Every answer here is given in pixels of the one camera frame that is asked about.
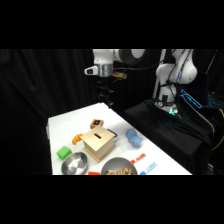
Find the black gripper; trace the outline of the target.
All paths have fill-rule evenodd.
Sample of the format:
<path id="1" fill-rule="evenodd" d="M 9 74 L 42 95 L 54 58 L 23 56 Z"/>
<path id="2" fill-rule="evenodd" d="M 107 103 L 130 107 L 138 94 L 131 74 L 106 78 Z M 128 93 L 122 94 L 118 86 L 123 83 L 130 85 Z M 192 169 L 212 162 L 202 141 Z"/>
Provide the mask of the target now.
<path id="1" fill-rule="evenodd" d="M 110 89 L 110 78 L 97 78 L 96 84 L 97 96 L 99 97 L 99 103 L 104 105 L 104 100 L 102 98 L 107 98 L 108 106 L 113 106 L 114 102 L 109 96 L 113 93 L 113 90 Z"/>

